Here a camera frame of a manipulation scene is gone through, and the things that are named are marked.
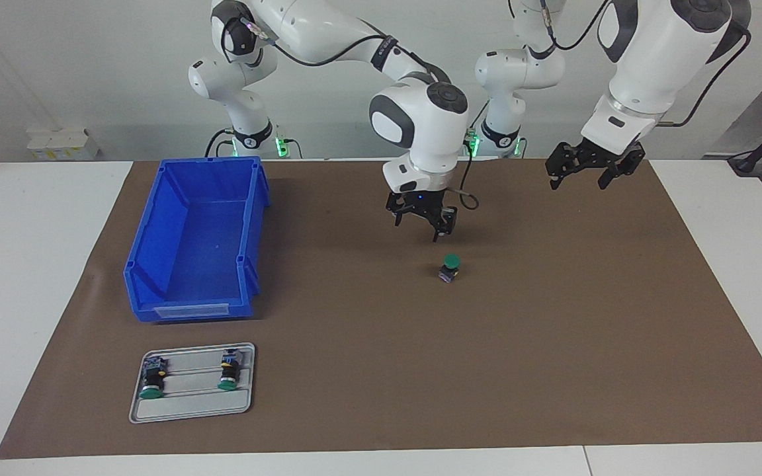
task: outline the blue object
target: blue object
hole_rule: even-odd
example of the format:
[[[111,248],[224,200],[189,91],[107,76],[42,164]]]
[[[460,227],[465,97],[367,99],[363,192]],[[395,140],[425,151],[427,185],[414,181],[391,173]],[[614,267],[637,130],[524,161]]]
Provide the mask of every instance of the blue object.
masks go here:
[[[161,162],[124,271],[137,319],[252,316],[265,207],[259,157]]]

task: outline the white table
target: white table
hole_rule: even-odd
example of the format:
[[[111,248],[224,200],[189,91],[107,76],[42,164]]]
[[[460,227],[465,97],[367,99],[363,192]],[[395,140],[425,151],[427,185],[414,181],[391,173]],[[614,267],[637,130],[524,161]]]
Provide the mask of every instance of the white table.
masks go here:
[[[0,442],[130,163],[0,163]],[[762,354],[762,184],[723,162],[654,169]],[[0,474],[762,474],[762,443],[0,461]]]

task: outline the green led light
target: green led light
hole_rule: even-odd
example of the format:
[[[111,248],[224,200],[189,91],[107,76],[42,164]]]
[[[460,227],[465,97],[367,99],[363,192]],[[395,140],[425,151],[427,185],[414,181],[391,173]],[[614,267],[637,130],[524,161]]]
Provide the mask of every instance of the green led light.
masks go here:
[[[481,146],[481,138],[475,129],[469,129],[466,132],[466,143],[469,144],[469,148],[472,149],[472,156],[478,156],[478,148]]]
[[[287,157],[290,155],[290,149],[287,148],[287,144],[284,143],[284,139],[275,138],[275,147],[278,148],[279,157]]]

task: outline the green button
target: green button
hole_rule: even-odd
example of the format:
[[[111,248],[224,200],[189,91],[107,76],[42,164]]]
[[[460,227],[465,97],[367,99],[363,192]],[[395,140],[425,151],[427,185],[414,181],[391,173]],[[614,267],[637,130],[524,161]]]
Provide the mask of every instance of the green button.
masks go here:
[[[233,389],[237,389],[237,383],[231,380],[223,380],[217,385],[217,388],[222,391],[233,391]]]
[[[154,400],[160,397],[163,397],[163,392],[161,392],[159,389],[148,388],[143,389],[143,391],[140,392],[140,398],[144,400]]]
[[[460,268],[460,256],[445,255],[445,259],[443,260],[443,265],[445,265],[445,267],[447,267],[448,269]]]

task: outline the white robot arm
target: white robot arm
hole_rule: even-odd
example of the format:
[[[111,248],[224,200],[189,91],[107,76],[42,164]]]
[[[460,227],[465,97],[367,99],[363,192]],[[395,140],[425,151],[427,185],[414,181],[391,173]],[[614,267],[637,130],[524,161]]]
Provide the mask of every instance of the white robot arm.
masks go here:
[[[514,27],[526,48],[490,52],[477,66],[493,113],[487,114],[482,133],[493,142],[502,141],[496,142],[499,154],[506,153],[517,136],[524,112],[521,89],[556,85],[564,71],[563,58],[556,55],[574,48],[559,46],[552,30],[564,0],[514,3]],[[599,12],[604,12],[599,44],[616,64],[616,75],[581,130],[583,141],[575,147],[562,142],[547,160],[554,189],[583,169],[606,169],[599,179],[602,189],[620,175],[631,175],[645,156],[639,139],[665,125],[660,120],[677,93],[706,63],[730,51],[743,36],[750,37],[749,0],[610,0]],[[529,81],[532,72],[539,72],[537,81]]]
[[[387,209],[396,215],[396,225],[404,214],[429,220],[435,240],[451,233],[456,208],[445,207],[443,198],[466,135],[468,102],[442,70],[324,0],[213,0],[212,8],[214,45],[230,64],[200,60],[190,67],[190,81],[199,94],[227,106],[238,138],[252,136],[258,143],[267,129],[271,133],[260,98],[242,88],[275,71],[276,49],[307,66],[350,60],[372,64],[396,81],[370,102],[372,127],[381,138],[408,149],[384,165],[392,190]]]
[[[551,17],[560,16],[566,0],[550,2]],[[554,87],[566,71],[563,51],[554,47],[542,23],[538,0],[517,1],[513,30],[523,43],[521,49],[487,52],[478,58],[475,76],[489,94],[487,116],[478,128],[483,150],[507,157],[519,136],[525,99],[523,90]]]
[[[665,125],[660,121],[675,96],[706,63],[746,36],[710,88],[749,45],[750,19],[749,0],[611,0],[599,23],[599,43],[616,63],[616,75],[581,130],[583,141],[575,147],[562,142],[547,160],[552,188],[583,169],[605,169],[602,190],[616,177],[633,174],[645,157],[639,139]]]

